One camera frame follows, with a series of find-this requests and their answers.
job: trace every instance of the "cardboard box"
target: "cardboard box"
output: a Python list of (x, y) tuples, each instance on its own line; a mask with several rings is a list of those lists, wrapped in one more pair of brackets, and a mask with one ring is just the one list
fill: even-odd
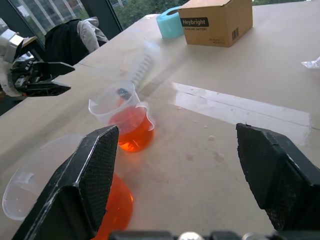
[(188, 44), (230, 47), (253, 26), (252, 0), (190, 0), (178, 12)]

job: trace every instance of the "plastic beaker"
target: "plastic beaker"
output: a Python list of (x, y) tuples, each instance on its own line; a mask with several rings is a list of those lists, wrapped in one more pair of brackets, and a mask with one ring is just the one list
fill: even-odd
[(127, 185), (113, 174), (106, 213), (94, 240), (107, 240), (113, 231), (124, 231), (131, 219), (134, 198)]
[(144, 149), (154, 137), (155, 121), (149, 105), (140, 102), (131, 81), (117, 81), (91, 98), (89, 111), (105, 126), (118, 126), (118, 144), (128, 152)]
[(77, 149), (83, 136), (59, 137), (20, 159), (23, 165), (11, 177), (2, 198), (5, 215), (23, 221), (57, 168)]

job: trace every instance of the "barcode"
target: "barcode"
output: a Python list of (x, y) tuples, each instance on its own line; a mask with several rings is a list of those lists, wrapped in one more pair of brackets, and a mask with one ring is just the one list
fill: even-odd
[(239, 29), (236, 28), (233, 32), (232, 32), (232, 40), (235, 40), (236, 37), (239, 36)]

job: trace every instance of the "orange liquid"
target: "orange liquid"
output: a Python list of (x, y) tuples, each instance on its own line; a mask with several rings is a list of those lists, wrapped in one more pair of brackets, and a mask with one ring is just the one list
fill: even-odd
[(112, 186), (105, 208), (107, 212), (103, 217), (99, 231), (92, 240), (108, 240), (111, 232), (124, 231), (132, 216), (133, 201), (129, 188), (116, 174), (113, 174)]
[(109, 124), (119, 127), (119, 146), (128, 152), (143, 150), (155, 135), (155, 129), (149, 130), (152, 123), (148, 120), (143, 107), (129, 106), (115, 114)]

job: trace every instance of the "tape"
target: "tape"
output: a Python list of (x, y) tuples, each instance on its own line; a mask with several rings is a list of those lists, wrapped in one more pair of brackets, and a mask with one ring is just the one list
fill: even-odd
[(184, 34), (178, 13), (180, 7), (181, 6), (170, 8), (156, 17), (156, 22), (164, 39), (174, 39)]

